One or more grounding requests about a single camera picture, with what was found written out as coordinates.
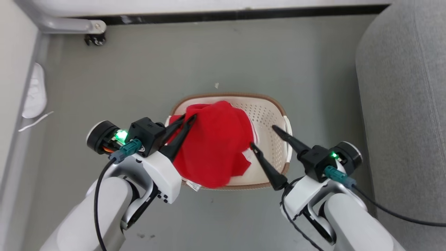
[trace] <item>basket rim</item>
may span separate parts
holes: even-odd
[[[273,99],[270,96],[263,95],[263,94],[257,94],[257,93],[246,93],[246,92],[214,92],[214,93],[203,93],[203,94],[195,94],[187,96],[183,99],[181,99],[179,102],[175,104],[175,106],[170,111],[170,116],[173,116],[175,111],[178,109],[178,107],[183,104],[184,102],[191,100],[191,99],[197,99],[197,98],[206,98],[206,97],[221,97],[221,96],[233,96],[233,97],[250,97],[250,98],[260,98],[265,99],[273,103],[280,111],[282,116],[286,116],[285,109],[283,109],[282,105],[275,99]],[[281,174],[285,175],[289,170],[289,162],[286,162]],[[187,186],[186,182],[183,180],[182,185]],[[251,190],[251,189],[259,189],[259,188],[267,188],[270,187],[271,183],[260,183],[260,184],[252,184],[252,185],[234,185],[234,186],[224,186],[220,188],[206,188],[202,187],[202,189],[209,189],[209,190]]]
[[[275,99],[273,99],[270,96],[263,95],[263,94],[257,94],[257,93],[247,93],[247,92],[213,92],[213,93],[203,93],[203,94],[196,94],[196,95],[190,95],[183,99],[181,99],[179,102],[175,104],[175,106],[170,111],[170,116],[173,116],[175,111],[178,109],[178,107],[191,99],[196,98],[207,98],[207,97],[222,97],[222,96],[230,96],[230,97],[248,97],[248,98],[260,98],[265,99],[273,103],[280,111],[282,116],[286,116],[285,109],[283,109],[282,105]]]

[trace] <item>gray floor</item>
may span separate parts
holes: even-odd
[[[55,112],[24,250],[40,248],[106,163],[85,145],[95,123],[164,121],[187,95],[266,94],[284,106],[294,135],[308,145],[345,140],[365,152],[355,48],[374,17],[114,26],[103,47],[85,46],[81,35],[52,37],[45,70],[48,110]],[[302,174],[293,158],[288,177]],[[370,193],[368,169],[355,177]],[[155,201],[125,233],[121,250],[313,250],[281,215],[279,199],[272,189],[185,188],[173,205]],[[305,219],[297,224],[331,249]]]

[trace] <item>white plastic basket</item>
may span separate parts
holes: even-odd
[[[262,150],[265,158],[282,174],[289,168],[292,148],[277,136],[272,125],[277,125],[290,135],[293,135],[291,125],[282,106],[273,98],[249,93],[213,93],[190,96],[180,101],[167,118],[166,125],[172,115],[182,115],[186,108],[194,104],[213,104],[227,101],[233,107],[246,112],[257,133],[256,145]],[[270,183],[254,154],[248,157],[251,166],[243,176],[232,177],[230,182],[217,190],[245,190],[269,187]]]

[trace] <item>red garment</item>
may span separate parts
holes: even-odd
[[[251,165],[242,154],[253,141],[246,113],[226,101],[191,105],[185,121],[197,114],[173,165],[180,175],[208,188],[222,187]],[[170,118],[170,122],[181,115]]]

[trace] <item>gray sofa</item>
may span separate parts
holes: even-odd
[[[446,0],[388,7],[364,34],[356,68],[376,200],[446,222]],[[446,250],[446,228],[377,216],[408,251]]]

